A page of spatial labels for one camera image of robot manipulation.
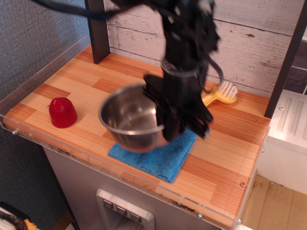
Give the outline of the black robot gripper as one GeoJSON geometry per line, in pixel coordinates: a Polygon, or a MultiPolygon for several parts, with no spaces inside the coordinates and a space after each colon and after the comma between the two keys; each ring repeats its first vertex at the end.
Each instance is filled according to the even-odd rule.
{"type": "Polygon", "coordinates": [[[213,116],[202,102],[204,81],[197,71],[167,73],[157,77],[144,76],[143,93],[156,104],[156,120],[166,141],[173,141],[188,127],[202,139],[210,136],[213,116]]]}

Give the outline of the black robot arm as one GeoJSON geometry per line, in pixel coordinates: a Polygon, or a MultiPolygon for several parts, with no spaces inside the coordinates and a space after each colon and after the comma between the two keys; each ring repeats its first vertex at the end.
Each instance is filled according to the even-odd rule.
{"type": "Polygon", "coordinates": [[[163,136],[172,141],[186,127],[206,137],[213,116],[201,99],[210,58],[219,35],[213,21],[212,0],[118,0],[121,10],[144,4],[162,17],[166,39],[163,76],[146,75],[144,94],[156,103],[156,120],[163,136]]]}

